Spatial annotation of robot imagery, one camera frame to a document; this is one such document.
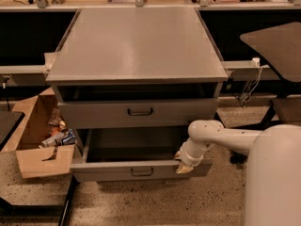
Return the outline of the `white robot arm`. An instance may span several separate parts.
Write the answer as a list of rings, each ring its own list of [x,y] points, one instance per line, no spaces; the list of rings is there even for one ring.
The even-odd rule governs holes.
[[[193,121],[176,152],[177,172],[198,166],[216,144],[247,156],[245,226],[301,226],[301,127],[263,131],[229,129],[219,121]]]

